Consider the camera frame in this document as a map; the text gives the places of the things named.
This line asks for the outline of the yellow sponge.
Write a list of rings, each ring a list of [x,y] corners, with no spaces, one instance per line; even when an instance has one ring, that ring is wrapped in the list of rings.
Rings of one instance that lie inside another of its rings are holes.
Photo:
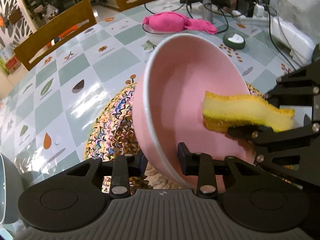
[[[226,133],[230,127],[266,126],[274,132],[293,128],[295,111],[277,108],[255,95],[217,95],[206,91],[202,103],[203,122],[207,129]]]

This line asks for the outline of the pink ceramic bowl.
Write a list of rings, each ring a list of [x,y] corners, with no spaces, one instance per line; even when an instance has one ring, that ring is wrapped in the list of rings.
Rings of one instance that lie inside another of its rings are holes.
[[[180,142],[191,152],[222,160],[234,155],[253,163],[253,147],[208,130],[203,123],[206,92],[248,94],[235,64],[215,44],[194,34],[164,39],[151,53],[137,81],[132,121],[138,144],[151,165],[174,184],[194,189],[195,176],[183,175],[177,157]]]

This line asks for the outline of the light blue bowl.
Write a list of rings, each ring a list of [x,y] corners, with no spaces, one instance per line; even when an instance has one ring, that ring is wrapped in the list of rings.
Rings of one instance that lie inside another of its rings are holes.
[[[23,192],[23,183],[16,166],[1,154],[1,224],[19,220],[18,199]]]

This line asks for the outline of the white bowl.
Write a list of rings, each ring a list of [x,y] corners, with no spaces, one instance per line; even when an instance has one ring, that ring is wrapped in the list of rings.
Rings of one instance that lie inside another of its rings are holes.
[[[188,30],[183,30],[178,32],[155,31],[148,24],[142,24],[142,28],[145,31],[147,40],[149,40],[154,45],[158,45],[161,41],[168,38],[169,36],[182,34],[182,33],[189,33]]]

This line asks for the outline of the colourful woven placemat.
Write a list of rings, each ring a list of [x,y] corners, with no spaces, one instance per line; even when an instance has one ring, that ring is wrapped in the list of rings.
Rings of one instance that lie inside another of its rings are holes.
[[[132,126],[132,99],[136,83],[127,80],[126,86],[107,104],[96,119],[86,142],[84,159],[99,157],[111,161],[117,155],[139,152]],[[151,164],[147,165],[146,175],[130,178],[130,190],[136,189],[178,189],[179,186],[162,176]]]

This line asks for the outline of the white power strip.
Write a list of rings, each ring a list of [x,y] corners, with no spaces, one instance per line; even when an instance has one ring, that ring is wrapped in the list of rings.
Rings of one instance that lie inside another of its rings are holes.
[[[312,59],[315,43],[293,24],[276,16],[271,20],[271,35],[290,49],[294,61],[305,65]]]

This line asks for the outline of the patterned tablecloth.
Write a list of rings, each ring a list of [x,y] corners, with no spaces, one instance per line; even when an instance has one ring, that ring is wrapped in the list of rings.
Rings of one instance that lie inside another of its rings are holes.
[[[200,18],[180,0],[159,0],[117,13],[50,53],[3,99],[1,152],[25,185],[84,158],[93,123],[110,99],[143,72],[154,47],[141,22],[152,12],[178,10]]]

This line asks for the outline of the pink cloth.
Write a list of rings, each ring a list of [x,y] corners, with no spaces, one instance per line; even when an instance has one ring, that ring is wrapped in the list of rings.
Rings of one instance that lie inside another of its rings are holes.
[[[217,27],[203,19],[193,19],[177,12],[161,12],[145,17],[142,24],[147,24],[155,31],[177,33],[184,30],[202,31],[217,34]]]

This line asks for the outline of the left wooden chair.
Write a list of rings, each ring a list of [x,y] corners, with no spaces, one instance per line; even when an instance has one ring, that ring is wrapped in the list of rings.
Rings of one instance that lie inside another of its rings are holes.
[[[51,52],[96,23],[90,0],[82,0],[33,32],[14,49],[15,56],[27,70],[31,70]],[[73,27],[77,29],[68,33],[53,46],[47,47],[52,40]]]

